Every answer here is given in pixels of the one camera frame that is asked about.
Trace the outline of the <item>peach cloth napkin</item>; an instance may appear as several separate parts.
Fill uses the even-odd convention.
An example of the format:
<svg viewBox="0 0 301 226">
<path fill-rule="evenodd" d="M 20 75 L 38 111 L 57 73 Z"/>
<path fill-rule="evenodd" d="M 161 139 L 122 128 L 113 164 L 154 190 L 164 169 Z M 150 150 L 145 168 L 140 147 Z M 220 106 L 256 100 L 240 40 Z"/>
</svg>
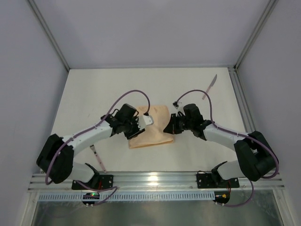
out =
<svg viewBox="0 0 301 226">
<path fill-rule="evenodd" d="M 163 132 L 170 121 L 168 107 L 166 105 L 151 105 L 149 115 L 153 118 L 154 123 L 147 126 L 142 134 L 129 140 L 128 146 L 130 149 L 174 142 L 173 135 Z"/>
</svg>

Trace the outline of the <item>pink-handled table knife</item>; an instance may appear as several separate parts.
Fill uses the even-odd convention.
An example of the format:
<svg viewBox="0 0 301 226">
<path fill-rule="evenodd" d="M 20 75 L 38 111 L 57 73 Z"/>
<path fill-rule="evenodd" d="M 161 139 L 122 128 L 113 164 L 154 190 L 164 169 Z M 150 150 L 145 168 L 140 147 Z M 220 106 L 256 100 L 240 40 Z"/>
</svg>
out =
<svg viewBox="0 0 301 226">
<path fill-rule="evenodd" d="M 208 94 L 209 90 L 214 86 L 215 82 L 217 80 L 217 74 L 214 76 L 213 80 L 211 81 L 210 85 L 208 86 L 206 93 Z"/>
</svg>

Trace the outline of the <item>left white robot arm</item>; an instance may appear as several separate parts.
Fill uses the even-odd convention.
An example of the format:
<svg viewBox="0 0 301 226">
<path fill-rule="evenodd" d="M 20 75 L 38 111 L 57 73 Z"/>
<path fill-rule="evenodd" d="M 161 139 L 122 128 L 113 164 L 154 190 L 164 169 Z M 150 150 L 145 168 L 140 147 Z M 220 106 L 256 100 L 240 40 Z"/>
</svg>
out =
<svg viewBox="0 0 301 226">
<path fill-rule="evenodd" d="M 137 112 L 131 105 L 124 104 L 113 114 L 102 116 L 100 123 L 76 134 L 49 136 L 36 160 L 38 167 L 47 175 L 46 184 L 59 184 L 71 179 L 73 190 L 105 189 L 99 172 L 89 163 L 76 163 L 74 157 L 98 141 L 116 134 L 123 133 L 130 140 L 145 132 L 146 127 L 153 124 L 153 119 L 148 113 L 139 116 Z"/>
</svg>

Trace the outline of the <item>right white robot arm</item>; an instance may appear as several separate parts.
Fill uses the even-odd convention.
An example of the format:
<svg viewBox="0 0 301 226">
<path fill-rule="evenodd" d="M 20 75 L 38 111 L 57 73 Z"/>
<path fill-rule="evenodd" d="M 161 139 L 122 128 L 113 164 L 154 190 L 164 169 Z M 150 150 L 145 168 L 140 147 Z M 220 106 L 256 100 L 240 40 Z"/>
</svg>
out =
<svg viewBox="0 0 301 226">
<path fill-rule="evenodd" d="M 224 161 L 211 170 L 210 175 L 216 185 L 240 177 L 258 181 L 279 164 L 262 133 L 240 134 L 221 128 L 211 120 L 205 120 L 195 104 L 188 104 L 182 112 L 171 114 L 163 132 L 177 135 L 185 130 L 204 141 L 229 148 L 236 154 L 237 160 Z"/>
</svg>

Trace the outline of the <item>right controller board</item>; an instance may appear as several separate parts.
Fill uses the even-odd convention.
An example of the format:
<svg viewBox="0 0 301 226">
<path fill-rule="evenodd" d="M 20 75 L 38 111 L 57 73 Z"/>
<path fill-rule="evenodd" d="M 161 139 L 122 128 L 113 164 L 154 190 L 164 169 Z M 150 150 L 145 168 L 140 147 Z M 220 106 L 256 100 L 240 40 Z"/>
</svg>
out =
<svg viewBox="0 0 301 226">
<path fill-rule="evenodd" d="M 215 205 L 225 206 L 230 200 L 230 195 L 226 193 L 215 193 L 213 202 Z"/>
</svg>

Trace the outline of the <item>controller board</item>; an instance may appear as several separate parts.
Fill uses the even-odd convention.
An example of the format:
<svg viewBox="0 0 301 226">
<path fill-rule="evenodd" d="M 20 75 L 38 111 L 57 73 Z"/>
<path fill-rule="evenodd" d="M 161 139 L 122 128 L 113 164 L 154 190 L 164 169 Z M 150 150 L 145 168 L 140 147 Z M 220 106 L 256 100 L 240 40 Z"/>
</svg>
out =
<svg viewBox="0 0 301 226">
<path fill-rule="evenodd" d="M 225 206 L 230 200 L 230 195 L 226 193 L 215 193 L 213 202 L 215 205 Z"/>
<path fill-rule="evenodd" d="M 86 193 L 82 197 L 82 203 L 86 207 L 93 207 L 97 202 L 100 201 L 100 195 L 96 192 Z"/>
</svg>

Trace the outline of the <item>left controller board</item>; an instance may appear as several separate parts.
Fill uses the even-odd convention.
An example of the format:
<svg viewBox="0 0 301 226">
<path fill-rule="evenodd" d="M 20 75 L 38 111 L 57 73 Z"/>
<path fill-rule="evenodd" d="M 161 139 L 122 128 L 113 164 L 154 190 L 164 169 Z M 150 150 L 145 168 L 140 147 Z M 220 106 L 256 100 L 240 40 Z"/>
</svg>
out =
<svg viewBox="0 0 301 226">
<path fill-rule="evenodd" d="M 86 193 L 82 197 L 82 203 L 86 207 L 93 207 L 97 202 L 100 201 L 100 195 L 96 192 Z"/>
</svg>

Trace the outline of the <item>pink-handled fork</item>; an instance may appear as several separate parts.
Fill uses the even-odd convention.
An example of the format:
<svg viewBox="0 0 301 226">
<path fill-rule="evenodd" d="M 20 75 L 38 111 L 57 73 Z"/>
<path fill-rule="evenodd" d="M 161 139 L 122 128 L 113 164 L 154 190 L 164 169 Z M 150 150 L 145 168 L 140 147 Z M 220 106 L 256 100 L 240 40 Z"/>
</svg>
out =
<svg viewBox="0 0 301 226">
<path fill-rule="evenodd" d="M 97 151 L 96 151 L 95 145 L 91 145 L 91 146 L 90 146 L 90 149 L 91 149 L 92 152 L 94 153 L 94 155 L 95 155 L 95 157 L 96 157 L 98 163 L 100 164 L 100 167 L 101 167 L 102 171 L 103 171 L 104 173 L 107 173 L 107 170 L 106 170 L 106 168 L 105 168 L 105 166 L 104 166 L 104 164 L 103 164 L 103 161 L 101 160 L 100 156 L 98 155 L 98 153 L 97 153 Z"/>
</svg>

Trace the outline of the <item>right aluminium side rail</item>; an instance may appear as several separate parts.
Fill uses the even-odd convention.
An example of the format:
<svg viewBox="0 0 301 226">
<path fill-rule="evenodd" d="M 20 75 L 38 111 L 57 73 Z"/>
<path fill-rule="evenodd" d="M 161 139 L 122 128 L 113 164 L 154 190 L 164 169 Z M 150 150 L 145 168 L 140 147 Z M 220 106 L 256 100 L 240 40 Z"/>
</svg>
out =
<svg viewBox="0 0 301 226">
<path fill-rule="evenodd" d="M 256 130 L 256 128 L 245 96 L 245 92 L 243 90 L 242 83 L 234 66 L 228 67 L 228 72 L 237 99 L 243 125 L 245 127 L 246 132 L 250 133 Z"/>
</svg>

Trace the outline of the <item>aluminium mounting rail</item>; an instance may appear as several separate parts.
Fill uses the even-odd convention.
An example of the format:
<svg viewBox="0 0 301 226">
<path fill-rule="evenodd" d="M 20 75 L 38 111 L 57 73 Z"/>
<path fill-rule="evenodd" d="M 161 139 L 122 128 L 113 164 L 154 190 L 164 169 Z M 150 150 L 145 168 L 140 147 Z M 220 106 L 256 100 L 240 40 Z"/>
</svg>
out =
<svg viewBox="0 0 301 226">
<path fill-rule="evenodd" d="M 196 191 L 196 172 L 109 172 L 113 175 L 113 186 L 119 191 Z M 231 189 L 251 190 L 251 184 L 246 178 L 235 179 L 240 187 Z M 284 189 L 285 185 L 278 174 L 273 179 L 260 179 L 252 182 L 256 190 Z M 71 191 L 72 180 L 67 179 L 60 184 L 45 184 L 45 174 L 33 174 L 29 183 L 29 192 L 59 192 Z"/>
</svg>

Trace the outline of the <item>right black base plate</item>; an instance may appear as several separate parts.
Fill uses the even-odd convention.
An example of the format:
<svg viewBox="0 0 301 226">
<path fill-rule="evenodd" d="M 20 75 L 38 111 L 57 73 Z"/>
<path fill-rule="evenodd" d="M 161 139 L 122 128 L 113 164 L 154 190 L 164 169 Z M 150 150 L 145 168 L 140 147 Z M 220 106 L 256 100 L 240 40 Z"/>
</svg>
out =
<svg viewBox="0 0 301 226">
<path fill-rule="evenodd" d="M 196 182 L 198 188 L 239 188 L 238 178 L 228 180 L 208 172 L 199 171 L 196 173 Z"/>
</svg>

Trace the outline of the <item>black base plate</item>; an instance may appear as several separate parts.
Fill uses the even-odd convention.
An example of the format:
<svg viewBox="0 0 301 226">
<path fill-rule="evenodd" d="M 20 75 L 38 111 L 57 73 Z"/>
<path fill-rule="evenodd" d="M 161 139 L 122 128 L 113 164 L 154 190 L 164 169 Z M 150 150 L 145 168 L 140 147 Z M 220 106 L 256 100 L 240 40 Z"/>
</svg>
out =
<svg viewBox="0 0 301 226">
<path fill-rule="evenodd" d="M 105 190 L 113 187 L 113 175 L 94 175 L 88 182 L 74 180 L 72 190 Z"/>
<path fill-rule="evenodd" d="M 198 188 L 239 188 L 238 178 L 228 180 L 208 172 L 199 171 L 196 173 L 196 182 Z"/>
</svg>

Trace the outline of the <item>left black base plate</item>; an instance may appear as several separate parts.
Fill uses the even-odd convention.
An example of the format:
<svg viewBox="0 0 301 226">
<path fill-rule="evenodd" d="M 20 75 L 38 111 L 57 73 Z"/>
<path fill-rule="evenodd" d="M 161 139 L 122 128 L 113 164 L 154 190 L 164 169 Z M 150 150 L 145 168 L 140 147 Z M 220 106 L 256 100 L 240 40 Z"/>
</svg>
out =
<svg viewBox="0 0 301 226">
<path fill-rule="evenodd" d="M 88 182 L 74 180 L 72 190 L 105 190 L 113 187 L 113 175 L 94 175 Z"/>
</svg>

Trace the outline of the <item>left aluminium frame post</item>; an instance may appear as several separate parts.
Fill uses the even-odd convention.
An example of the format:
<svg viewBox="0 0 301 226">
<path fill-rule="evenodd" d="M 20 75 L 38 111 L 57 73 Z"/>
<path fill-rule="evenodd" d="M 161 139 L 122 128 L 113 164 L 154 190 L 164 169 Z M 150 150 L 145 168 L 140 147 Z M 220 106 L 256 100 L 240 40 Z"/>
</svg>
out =
<svg viewBox="0 0 301 226">
<path fill-rule="evenodd" d="M 59 47 L 50 27 L 48 26 L 42 12 L 40 11 L 37 3 L 34 0 L 26 0 L 26 3 L 28 4 L 29 8 L 31 9 L 33 15 L 36 17 L 38 23 L 40 24 L 40 27 L 42 28 L 42 31 L 44 32 L 45 36 L 47 37 L 48 41 L 50 42 L 52 48 L 54 49 L 57 57 L 63 64 L 64 68 L 67 72 L 70 71 L 70 66 L 67 63 L 66 58 L 63 55 L 63 52 L 61 51 L 61 48 Z"/>
</svg>

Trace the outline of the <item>aluminium frame post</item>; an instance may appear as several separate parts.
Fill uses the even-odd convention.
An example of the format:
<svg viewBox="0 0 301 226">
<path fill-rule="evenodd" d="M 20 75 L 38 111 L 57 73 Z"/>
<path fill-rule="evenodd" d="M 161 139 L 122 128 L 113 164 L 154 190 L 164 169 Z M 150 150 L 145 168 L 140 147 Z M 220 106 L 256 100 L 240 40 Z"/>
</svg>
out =
<svg viewBox="0 0 301 226">
<path fill-rule="evenodd" d="M 34 0 L 26 0 L 26 3 L 28 4 L 29 8 L 31 9 L 33 15 L 36 17 L 38 23 L 40 24 L 40 27 L 42 28 L 42 31 L 44 32 L 45 36 L 47 37 L 48 41 L 50 42 L 52 48 L 54 49 L 57 57 L 63 64 L 64 68 L 67 72 L 70 71 L 70 66 L 67 63 L 66 58 L 63 55 L 63 52 L 61 51 L 61 48 L 59 47 L 50 27 L 48 26 L 42 12 L 40 11 L 37 3 Z"/>
<path fill-rule="evenodd" d="M 247 54 L 251 50 L 252 46 L 256 42 L 258 36 L 260 35 L 262 29 L 264 28 L 266 22 L 268 21 L 270 15 L 272 14 L 273 10 L 275 9 L 279 0 L 269 0 L 267 5 L 265 6 L 263 12 L 261 13 L 254 29 L 251 32 L 246 44 L 244 45 L 235 65 L 234 69 L 238 70 L 241 64 L 243 63 L 244 59 L 246 58 Z"/>
</svg>

